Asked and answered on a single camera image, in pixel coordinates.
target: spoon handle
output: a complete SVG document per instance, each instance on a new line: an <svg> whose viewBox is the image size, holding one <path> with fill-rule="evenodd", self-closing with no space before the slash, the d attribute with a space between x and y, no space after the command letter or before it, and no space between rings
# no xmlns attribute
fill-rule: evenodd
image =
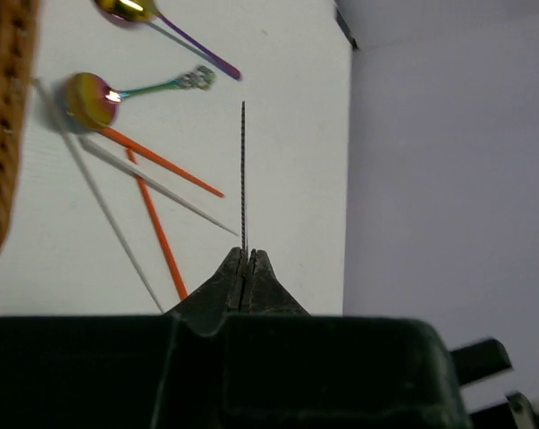
<svg viewBox="0 0 539 429"><path fill-rule="evenodd" d="M158 83L157 85L150 85L149 87L128 89L126 91L118 92L120 100L126 98L138 96L140 94L146 94L148 92L159 91L162 89L192 89L199 88L207 91L215 82L215 73L208 69L205 65L199 65L194 71L176 76L172 80L167 82Z"/></svg>
<svg viewBox="0 0 539 429"><path fill-rule="evenodd" d="M126 98L139 96L141 94L147 94L148 92L160 91L162 89L180 89L180 86L178 85L178 79L176 78L173 80L168 80L167 82L158 83L157 85L150 85L149 87L141 87L120 91L118 93L118 96L121 100L125 100Z"/></svg>
<svg viewBox="0 0 539 429"><path fill-rule="evenodd" d="M227 61L225 61L223 58L220 58L219 56L214 54L212 51L207 49L205 46L203 46L201 43L199 43L196 39L194 39L188 33L186 33L185 31L180 29L178 26L176 26L173 22L168 20L161 13L158 13L157 16L164 22L164 24L166 24L168 27L173 29L180 36L182 36L183 38L188 40L193 46L195 46L201 52L203 52L204 54L209 56L219 66L220 69L222 69L224 72L229 74L235 80L241 80L241 71L237 70L235 67L233 67L231 64L229 64Z"/></svg>

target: spoon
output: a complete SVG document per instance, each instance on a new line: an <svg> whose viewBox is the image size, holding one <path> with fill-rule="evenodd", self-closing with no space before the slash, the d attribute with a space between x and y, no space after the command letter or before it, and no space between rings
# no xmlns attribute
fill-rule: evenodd
<svg viewBox="0 0 539 429"><path fill-rule="evenodd" d="M208 90L214 82L215 73L204 65L167 82L125 91L111 88L96 74L81 72L64 83L63 101L68 113L82 126L89 130L102 130L116 118L119 104L130 97L161 89Z"/></svg>
<svg viewBox="0 0 539 429"><path fill-rule="evenodd" d="M209 56L220 69L229 74L232 78L236 80L241 79L241 72L239 70L197 42L196 39L163 16L156 7L154 0L94 0L94 3L105 13L109 13L114 17L125 21L149 22L155 17L159 18L164 24L188 40L201 52Z"/></svg>

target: white stick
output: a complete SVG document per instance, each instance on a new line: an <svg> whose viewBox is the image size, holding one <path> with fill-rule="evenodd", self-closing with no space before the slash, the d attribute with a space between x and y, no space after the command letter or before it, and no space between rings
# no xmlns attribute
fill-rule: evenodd
<svg viewBox="0 0 539 429"><path fill-rule="evenodd" d="M134 256L134 253L132 252L132 249L130 245L128 244L128 241L124 237L124 234L122 233L122 230L120 229L120 226L118 226L118 222L116 222L116 220L114 219L112 212L110 211L110 207L105 202L105 199L102 196L102 192L100 192L100 189L97 186L97 183L94 177L90 173L90 170L88 169L87 164L85 163L84 158L82 157L82 151L80 150L80 146L77 144L76 141L72 140L71 133L68 131L68 125L66 124L63 118L63 115L61 114L61 110L56 106L53 98L51 98L47 94L45 87L43 86L43 83L41 82L40 79L34 79L33 85L37 89L37 92L42 98L43 103L45 103L45 106L47 107L47 110L49 114L51 115L52 120L56 125L56 128L58 128L59 133L61 134L61 137L64 140L64 143L71 151L74 161L79 166L79 169L82 172L84 179L87 181L87 184L90 187L90 190L92 191L95 198L97 199L97 202L100 205L100 208L102 208L102 211L104 212L106 219L110 223L110 226L112 226L112 229L114 230L114 233L116 234L116 237L118 237L118 240L122 244L122 247L124 248L124 251L126 252L126 255L128 255L128 258L130 259L132 265L134 265L134 268L136 269L136 272L138 273L139 278L144 283L146 290L150 294L150 297L152 297L152 299L156 303L156 306L158 307L160 312L163 313L164 309L160 305L160 302L158 301L158 298L156 294L154 293L154 290L150 286L150 283L147 280L146 275L142 271L142 267L136 260L136 257Z"/></svg>
<svg viewBox="0 0 539 429"><path fill-rule="evenodd" d="M227 226L223 225L221 222L216 221L216 219L214 219L212 216L210 216L203 210L193 206L191 203L189 203L188 201L180 197L178 194L168 189L163 183L161 183L160 181L152 177L148 172L146 172L144 168L142 168L140 165L134 164L132 161L128 159L124 159L113 154L109 150L101 147L96 142L84 136L79 135L78 139L79 139L79 142L82 144L82 146L85 149L87 149L89 152L92 152L103 159L105 158L106 160L110 161L113 164L117 164L120 168L130 172L131 174L138 175L139 177L144 179L144 181L146 181L148 185L150 185L152 188L154 188L158 192L161 192L162 194L166 195L169 199L188 208L189 210L194 212L196 215L203 217L204 219L208 220L214 225L219 226L221 229L228 231L229 233L239 237L239 234L237 232L231 230Z"/></svg>

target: wicker basket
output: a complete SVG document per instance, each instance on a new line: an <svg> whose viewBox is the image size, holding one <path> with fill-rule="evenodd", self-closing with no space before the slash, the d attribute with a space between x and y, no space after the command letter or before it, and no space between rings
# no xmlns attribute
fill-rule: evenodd
<svg viewBox="0 0 539 429"><path fill-rule="evenodd" d="M9 229L19 170L37 13L38 0L0 0L0 249Z"/></svg>

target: orange stick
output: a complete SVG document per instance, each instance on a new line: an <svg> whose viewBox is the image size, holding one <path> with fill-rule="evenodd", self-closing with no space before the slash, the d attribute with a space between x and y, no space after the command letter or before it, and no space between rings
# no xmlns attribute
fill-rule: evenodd
<svg viewBox="0 0 539 429"><path fill-rule="evenodd" d="M191 174L189 172L186 172L185 170L181 169L176 164L171 163L170 161L168 161L164 157L158 155L155 152L152 152L150 149L148 149L146 147L143 147L142 145L140 145L140 143L137 143L134 140L124 136L119 131L117 131L117 130L115 130L113 128L104 128L103 130L100 130L99 133L102 134L103 136L109 138L110 140L118 143L119 145L124 146L124 147L126 147L126 148L128 148L130 150L133 150L137 154L140 154L140 155L144 156L145 158L149 159L150 161L152 161L152 162L154 162L154 163L156 163L158 165L161 165L166 170L169 170L169 171L171 171L171 172L173 172L175 174L178 174L179 176L183 177L187 181L191 181L192 183L198 185L200 188L205 189L208 192L211 192L212 194L214 194L214 195L216 195L216 196L218 196L220 198L225 197L225 195L223 194L222 191L214 188L211 185L208 185L207 183L205 183L201 179L198 179L193 174Z"/></svg>
<svg viewBox="0 0 539 429"><path fill-rule="evenodd" d="M126 149L126 154L133 163L136 163L136 157L134 156L134 152L132 152L131 149ZM162 252L164 253L165 262L168 264L168 268L170 269L173 284L178 291L180 299L184 300L188 297L188 291L186 290L186 286L183 284L180 270L178 269L176 260L173 257L172 250L170 249L170 245L168 244L168 239L165 237L164 229L162 228L162 224L160 223L160 219L158 218L158 214L156 213L156 209L154 208L154 203L152 203L150 193L147 190L147 184L144 182L144 179L139 176L136 176L136 181L138 182L140 193L142 194L144 202L146 203L147 213L149 214L150 219L152 220L152 224L154 225L154 231L156 231L156 236L158 238L158 241L160 242Z"/></svg>

